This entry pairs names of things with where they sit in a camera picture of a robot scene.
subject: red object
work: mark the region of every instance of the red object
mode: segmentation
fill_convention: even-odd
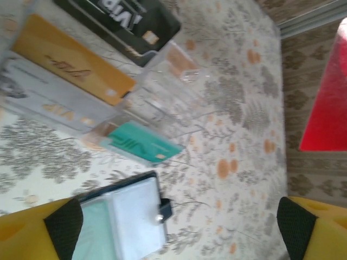
[[[347,151],[347,19],[339,26],[300,149]]]

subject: black card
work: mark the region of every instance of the black card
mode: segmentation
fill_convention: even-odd
[[[158,0],[53,1],[141,67],[181,28]]]

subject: yellow plastic part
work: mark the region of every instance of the yellow plastic part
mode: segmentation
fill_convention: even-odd
[[[43,220],[69,200],[0,217],[0,259],[59,260]]]
[[[289,199],[318,217],[304,260],[347,259],[347,209],[305,198]]]

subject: patterned tablecloth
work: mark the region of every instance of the patterned tablecloth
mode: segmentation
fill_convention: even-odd
[[[0,1],[0,48],[30,0]],[[170,0],[183,30],[175,41],[211,77],[200,93],[214,107],[187,148],[157,168],[173,201],[168,243],[149,259],[278,259],[276,222],[286,194],[280,36],[252,0]],[[123,71],[127,59],[64,14],[49,20]],[[149,170],[8,112],[0,121],[0,213],[108,185]]]

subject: gold card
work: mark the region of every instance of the gold card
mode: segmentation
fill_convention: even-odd
[[[12,50],[109,105],[119,103],[136,83],[36,14],[29,16]]]

